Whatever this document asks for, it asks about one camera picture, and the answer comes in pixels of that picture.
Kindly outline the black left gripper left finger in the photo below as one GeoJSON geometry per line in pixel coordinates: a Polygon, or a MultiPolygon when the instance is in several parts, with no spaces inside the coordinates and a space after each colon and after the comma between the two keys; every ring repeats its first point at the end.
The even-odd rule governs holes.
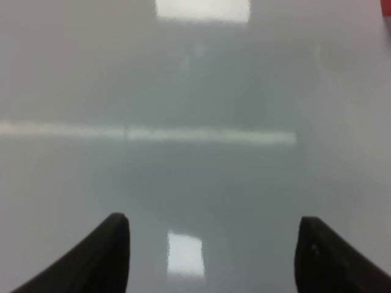
{"type": "Polygon", "coordinates": [[[125,292],[130,270],[130,224],[110,214],[68,253],[14,292],[125,292]]]}

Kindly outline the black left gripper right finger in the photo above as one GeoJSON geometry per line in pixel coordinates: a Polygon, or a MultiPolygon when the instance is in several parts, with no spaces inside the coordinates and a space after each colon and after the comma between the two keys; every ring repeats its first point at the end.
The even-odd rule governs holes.
{"type": "Polygon", "coordinates": [[[390,275],[318,217],[303,217],[294,254],[298,292],[390,292],[390,275]]]}

